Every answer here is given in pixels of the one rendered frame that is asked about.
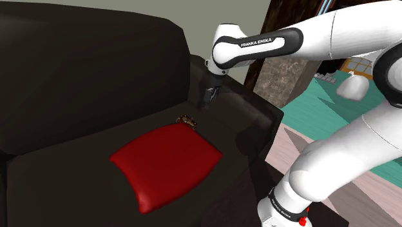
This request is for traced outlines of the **red cushion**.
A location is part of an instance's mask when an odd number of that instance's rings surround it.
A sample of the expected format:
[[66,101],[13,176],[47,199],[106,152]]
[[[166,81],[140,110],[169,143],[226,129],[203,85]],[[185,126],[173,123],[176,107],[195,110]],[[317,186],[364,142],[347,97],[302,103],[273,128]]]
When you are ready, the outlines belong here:
[[173,123],[135,138],[109,160],[135,192],[139,213],[146,214],[190,192],[221,158],[188,124]]

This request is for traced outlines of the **dark brown sofa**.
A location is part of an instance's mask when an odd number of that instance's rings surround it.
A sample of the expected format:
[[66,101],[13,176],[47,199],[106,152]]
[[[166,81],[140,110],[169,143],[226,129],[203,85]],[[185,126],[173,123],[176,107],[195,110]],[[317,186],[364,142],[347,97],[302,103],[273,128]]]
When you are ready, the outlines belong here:
[[[0,227],[261,227],[283,113],[231,77],[205,108],[207,73],[167,19],[0,1]],[[109,158],[181,115],[222,158],[141,214]]]

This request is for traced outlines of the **small brown gold object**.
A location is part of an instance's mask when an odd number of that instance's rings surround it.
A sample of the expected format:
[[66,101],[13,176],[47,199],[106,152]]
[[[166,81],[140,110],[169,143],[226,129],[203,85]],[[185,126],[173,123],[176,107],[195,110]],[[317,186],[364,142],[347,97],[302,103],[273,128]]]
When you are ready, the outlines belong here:
[[193,130],[197,127],[197,123],[194,121],[192,117],[189,117],[187,115],[181,115],[176,119],[177,123],[185,123],[188,126],[190,126]]

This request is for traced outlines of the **grey stone block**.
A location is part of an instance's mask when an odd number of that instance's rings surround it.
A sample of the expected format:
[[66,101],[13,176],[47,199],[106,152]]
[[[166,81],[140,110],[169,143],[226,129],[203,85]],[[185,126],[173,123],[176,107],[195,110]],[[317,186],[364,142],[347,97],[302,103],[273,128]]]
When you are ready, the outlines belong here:
[[283,108],[307,89],[321,63],[298,57],[266,59],[253,91]]

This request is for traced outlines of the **window with orange frame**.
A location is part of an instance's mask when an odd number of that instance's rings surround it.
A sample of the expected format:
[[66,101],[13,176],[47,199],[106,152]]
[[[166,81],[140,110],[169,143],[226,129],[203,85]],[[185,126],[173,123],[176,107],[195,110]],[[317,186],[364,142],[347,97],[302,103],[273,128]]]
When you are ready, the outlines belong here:
[[353,72],[354,75],[361,75],[369,80],[373,80],[372,61],[362,57],[351,57],[345,60],[340,71]]

